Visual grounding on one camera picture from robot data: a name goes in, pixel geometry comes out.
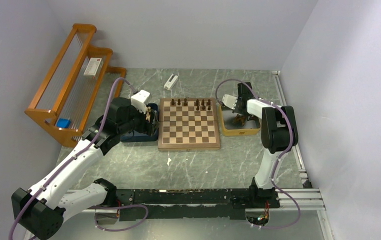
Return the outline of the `dark chess pieces pile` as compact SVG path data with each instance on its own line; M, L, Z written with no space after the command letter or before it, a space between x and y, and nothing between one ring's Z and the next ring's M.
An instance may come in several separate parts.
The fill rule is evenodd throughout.
M237 125L237 124L241 124L241 126L243 127L246 122L248 121L255 121L256 120L256 117L253 116L253 115L244 115L244 114L237 114L233 120L232 120L232 123Z

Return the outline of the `white red small box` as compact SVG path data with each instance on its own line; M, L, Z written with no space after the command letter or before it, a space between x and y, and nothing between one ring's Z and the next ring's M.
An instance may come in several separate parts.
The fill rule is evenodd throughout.
M85 77L95 78L103 66L103 59L101 57L91 57L87 63L83 75Z

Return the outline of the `orange wooden rack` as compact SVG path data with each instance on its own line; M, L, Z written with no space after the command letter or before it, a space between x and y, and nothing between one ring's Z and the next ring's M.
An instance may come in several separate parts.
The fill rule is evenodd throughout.
M77 145L84 133L99 88L105 76L125 77L127 70L110 65L113 50L92 45L97 28L75 23L53 64L24 111L64 147ZM84 76L90 58L102 58L96 77ZM59 118L70 118L69 128L58 128Z

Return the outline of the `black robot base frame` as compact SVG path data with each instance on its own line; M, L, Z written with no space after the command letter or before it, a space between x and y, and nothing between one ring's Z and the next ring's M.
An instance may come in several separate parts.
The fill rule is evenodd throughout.
M246 220L246 210L277 209L274 188L117 189L109 190L103 207L125 207L121 221L182 218L229 218Z

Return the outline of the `blue small box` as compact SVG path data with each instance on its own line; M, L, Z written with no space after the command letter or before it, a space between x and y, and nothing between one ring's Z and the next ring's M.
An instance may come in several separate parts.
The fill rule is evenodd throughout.
M61 129L68 129L71 125L70 118L59 118L56 122L56 127Z

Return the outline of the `white plastic clip device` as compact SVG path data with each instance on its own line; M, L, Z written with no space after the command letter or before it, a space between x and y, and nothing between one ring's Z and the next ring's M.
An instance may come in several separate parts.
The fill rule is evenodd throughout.
M167 79L166 83L164 84L163 88L165 90L170 91L175 86L178 79L179 79L178 75L171 74L170 77Z

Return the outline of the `light wooden chess pieces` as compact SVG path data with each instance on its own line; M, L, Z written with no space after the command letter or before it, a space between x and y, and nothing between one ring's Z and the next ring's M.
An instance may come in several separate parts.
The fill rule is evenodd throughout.
M150 106L147 106L146 107L146 112L145 112L145 120L150 123L151 122L151 113L152 113L152 109Z

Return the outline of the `wooden chess board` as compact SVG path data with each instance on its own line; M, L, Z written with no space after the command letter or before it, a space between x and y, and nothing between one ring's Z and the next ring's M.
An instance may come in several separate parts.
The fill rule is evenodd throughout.
M188 106L183 106L185 98L161 98L159 102L159 134L158 150L193 151L219 150L221 148L219 119L216 99L213 97L187 97ZM196 111L195 101L199 99L199 111ZM201 109L204 99L206 110ZM207 101L211 100L211 110L208 111Z

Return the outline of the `blue plastic tray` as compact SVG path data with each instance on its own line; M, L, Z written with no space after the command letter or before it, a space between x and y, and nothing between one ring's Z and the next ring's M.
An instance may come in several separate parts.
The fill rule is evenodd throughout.
M136 143L136 142L155 142L159 137L159 120L160 120L160 111L159 106L156 103L149 103L147 105L150 107L150 110L153 112L154 119L150 120L150 123L153 126L152 131L150 131L150 135L139 133L137 131L133 131L127 133L120 138L120 142L122 143Z

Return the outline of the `yellow metal tin tray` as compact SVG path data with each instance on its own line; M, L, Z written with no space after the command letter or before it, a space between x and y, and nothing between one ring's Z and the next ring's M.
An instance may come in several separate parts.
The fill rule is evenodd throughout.
M251 136L256 135L261 130L261 121L256 117L256 120L247 121L244 126L240 123L233 124L233 118L238 113L233 112L231 109L221 106L218 111L219 124L222 134L227 137L232 136Z

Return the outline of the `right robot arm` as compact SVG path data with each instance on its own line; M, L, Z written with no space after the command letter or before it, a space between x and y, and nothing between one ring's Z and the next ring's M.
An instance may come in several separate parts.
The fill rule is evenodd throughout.
M298 143L295 112L291 106L280 106L255 95L250 82L238 83L238 97L232 110L245 117L260 120L261 143L264 154L254 177L256 189L248 194L254 207L261 207L268 199L266 189L278 189L277 171L284 156Z

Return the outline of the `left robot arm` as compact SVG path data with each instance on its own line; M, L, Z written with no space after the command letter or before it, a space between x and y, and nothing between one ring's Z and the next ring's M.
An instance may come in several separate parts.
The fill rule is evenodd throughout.
M153 128L154 113L148 109L149 97L110 99L105 112L81 137L71 153L46 177L28 190L18 188L11 196L14 223L8 238L18 224L36 238L51 238L72 216L93 207L118 207L117 188L99 178L70 196L67 190L96 161L104 157L121 137L134 131L147 133Z

